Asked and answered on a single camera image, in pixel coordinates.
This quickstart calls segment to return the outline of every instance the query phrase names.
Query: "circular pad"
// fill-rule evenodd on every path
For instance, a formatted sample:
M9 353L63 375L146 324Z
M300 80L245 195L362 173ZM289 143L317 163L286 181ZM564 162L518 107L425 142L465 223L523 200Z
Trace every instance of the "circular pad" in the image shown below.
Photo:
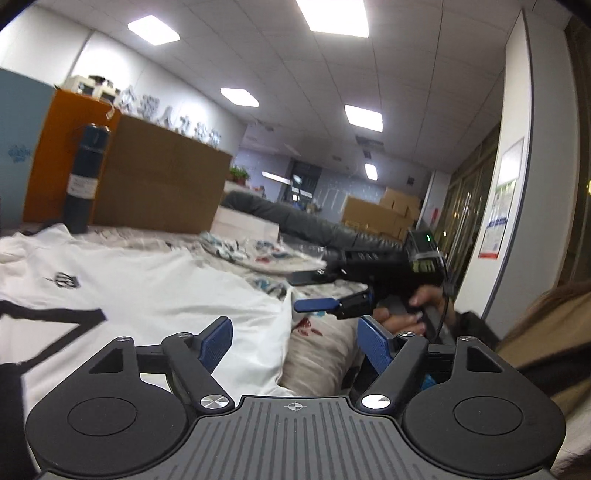
M138 414L132 403L113 397L91 398L76 405L68 415L72 428L84 435L104 437L128 428Z
M456 406L453 414L462 427L481 435L503 435L523 421L523 414L515 404L496 397L468 398Z

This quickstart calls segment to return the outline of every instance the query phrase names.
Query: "metal screw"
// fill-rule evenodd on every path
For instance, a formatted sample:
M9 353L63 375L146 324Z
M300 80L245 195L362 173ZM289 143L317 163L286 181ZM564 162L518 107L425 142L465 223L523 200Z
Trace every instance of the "metal screw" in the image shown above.
M367 397L363 397L361 399L361 404L366 408L371 408L372 410L380 410L382 408L389 407L390 399L385 397L384 395L368 395Z
M230 401L223 395L207 395L201 399L201 406L209 410L217 410L226 407Z

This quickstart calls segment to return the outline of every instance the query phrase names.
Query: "brown hair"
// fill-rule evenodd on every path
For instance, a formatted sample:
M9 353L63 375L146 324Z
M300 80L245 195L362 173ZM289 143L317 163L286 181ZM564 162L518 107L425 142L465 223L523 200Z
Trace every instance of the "brown hair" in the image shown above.
M501 346L503 343L510 342L523 335L528 329L563 303L587 293L591 293L591 280L567 283L547 291L525 312L525 317L507 333L501 342Z

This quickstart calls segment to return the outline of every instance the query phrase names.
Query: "stacked boxes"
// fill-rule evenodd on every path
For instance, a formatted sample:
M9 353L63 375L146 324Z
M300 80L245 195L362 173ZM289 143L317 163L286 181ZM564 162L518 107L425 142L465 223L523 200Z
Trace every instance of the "stacked boxes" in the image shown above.
M394 240L404 240L420 215L420 199L386 189L379 205L348 197L342 222L351 228Z

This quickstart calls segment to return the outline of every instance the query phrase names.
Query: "potted plant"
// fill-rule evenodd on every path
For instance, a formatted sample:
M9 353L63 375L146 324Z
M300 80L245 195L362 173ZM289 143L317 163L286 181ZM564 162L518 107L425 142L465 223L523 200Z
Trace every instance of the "potted plant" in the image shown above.
M242 186L246 186L246 181L251 177L245 168L237 167L236 165L230 167L230 176L234 183Z

